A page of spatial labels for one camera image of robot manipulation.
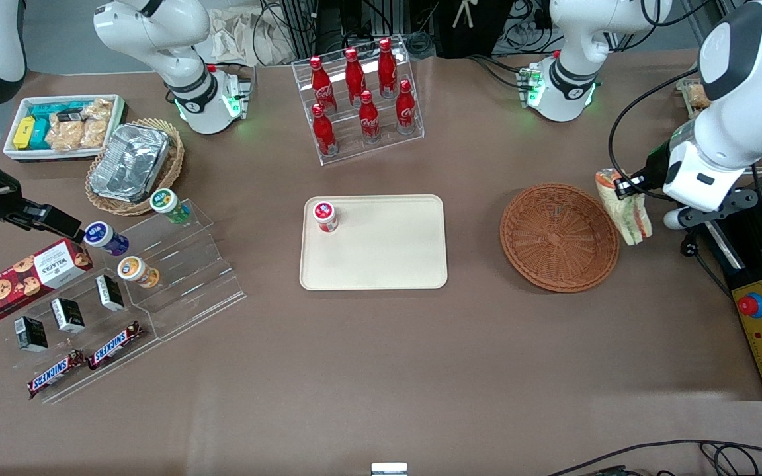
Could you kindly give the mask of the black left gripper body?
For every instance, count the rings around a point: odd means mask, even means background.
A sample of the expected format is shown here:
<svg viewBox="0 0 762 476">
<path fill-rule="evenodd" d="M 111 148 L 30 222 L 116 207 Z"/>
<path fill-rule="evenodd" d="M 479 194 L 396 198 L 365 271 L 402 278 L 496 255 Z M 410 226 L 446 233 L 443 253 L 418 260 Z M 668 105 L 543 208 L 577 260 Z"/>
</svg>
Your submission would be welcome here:
<svg viewBox="0 0 762 476">
<path fill-rule="evenodd" d="M 656 196 L 654 190 L 663 190 L 675 180 L 681 168 L 681 159 L 672 159 L 671 139 L 650 151 L 643 168 L 643 189 L 648 196 Z"/>
</svg>

